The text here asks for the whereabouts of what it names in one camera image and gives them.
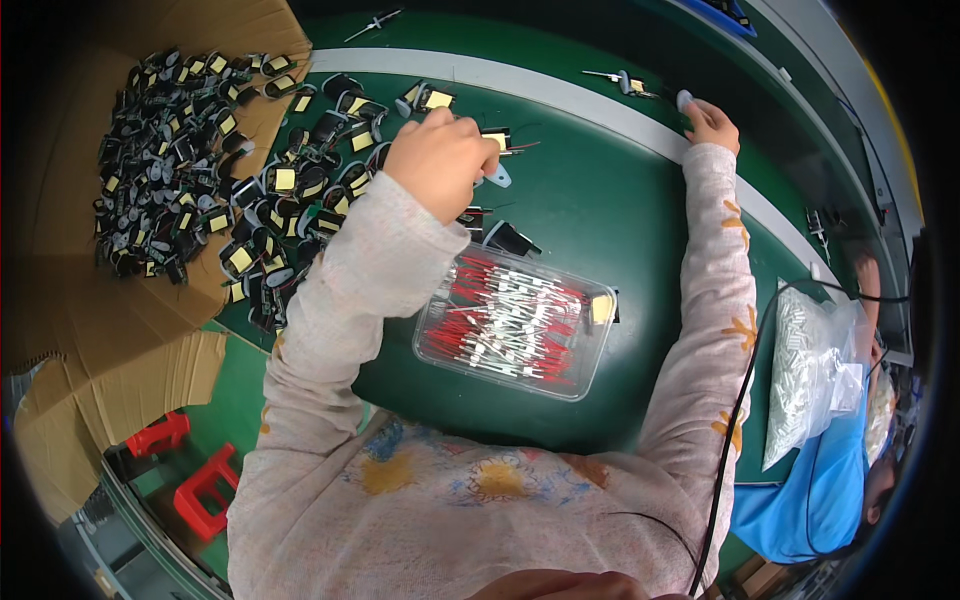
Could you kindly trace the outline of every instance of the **blue shirt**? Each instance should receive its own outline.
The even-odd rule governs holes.
[[[870,469],[866,424],[864,386],[859,413],[807,440],[783,484],[733,487],[731,532],[774,563],[809,561],[853,541]]]

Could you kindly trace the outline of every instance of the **red plastic stool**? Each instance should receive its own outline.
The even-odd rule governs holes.
[[[177,412],[164,415],[167,420],[147,425],[127,440],[133,456],[147,456],[180,445],[183,436],[190,433],[190,418]]]
[[[236,491],[240,477],[227,464],[236,448],[227,442],[224,447],[206,461],[200,470],[190,475],[174,494],[174,508],[190,525],[190,528],[204,541],[213,540],[213,537],[227,529],[227,506],[229,503],[217,491],[215,486],[218,479],[223,478]],[[212,496],[224,510],[217,515],[211,515],[200,503],[201,495]]]

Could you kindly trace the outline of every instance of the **finger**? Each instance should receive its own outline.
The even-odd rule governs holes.
[[[591,577],[575,588],[542,596],[541,600],[650,600],[640,582],[629,575],[608,571]]]
[[[579,585],[583,581],[579,575],[583,573],[547,568],[514,571],[486,584],[468,600],[539,598],[544,594]]]
[[[705,112],[707,116],[713,120],[713,123],[715,124],[715,127],[714,127],[715,129],[723,127],[724,125],[732,125],[730,117],[727,116],[727,113],[725,113],[720,108],[715,107],[714,105],[707,102],[706,100],[700,100],[699,98],[694,100],[694,102],[697,103],[697,106],[700,107],[700,110]]]
[[[464,135],[480,134],[480,128],[477,127],[477,122],[474,121],[472,117],[460,117],[456,123],[453,124],[453,127],[457,128],[457,131]]]
[[[406,123],[403,124],[403,127],[400,128],[400,131],[396,132],[396,137],[400,137],[401,135],[407,135],[409,133],[412,133],[419,126],[420,126],[420,123],[418,123],[417,121],[407,121]]]
[[[707,115],[700,110],[700,107],[698,107],[695,102],[686,103],[686,106],[684,107],[684,113],[686,116],[690,117],[690,121],[693,123],[694,131],[709,127],[707,124]]]
[[[500,164],[500,144],[494,139],[481,137],[480,156],[483,158],[483,164],[480,166],[484,175],[493,175],[496,173],[496,165]]]
[[[437,107],[427,113],[426,118],[423,119],[423,126],[432,129],[442,125],[449,125],[453,123],[453,121],[453,112],[451,112],[449,108]]]

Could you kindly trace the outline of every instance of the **right hand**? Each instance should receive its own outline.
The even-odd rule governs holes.
[[[693,131],[686,133],[686,139],[694,144],[716,144],[733,152],[740,152],[740,131],[733,125],[724,111],[706,100],[699,98],[687,103],[684,113],[693,121]]]
[[[396,134],[383,171],[444,226],[473,200],[473,182],[493,175],[500,145],[480,136],[476,121],[434,108],[423,123],[408,121]]]

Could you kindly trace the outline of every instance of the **red wire bundle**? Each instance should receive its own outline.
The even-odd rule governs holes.
[[[527,288],[525,293],[509,289],[509,283],[501,293],[508,269],[472,256],[459,260],[450,300],[439,322],[423,332],[423,349],[478,369],[572,385],[564,374],[574,362],[569,344],[582,313],[571,313],[569,305],[583,304],[583,296],[560,287],[547,290],[533,281],[514,284]],[[515,307],[520,307],[519,316]],[[494,326],[497,318],[500,328]]]

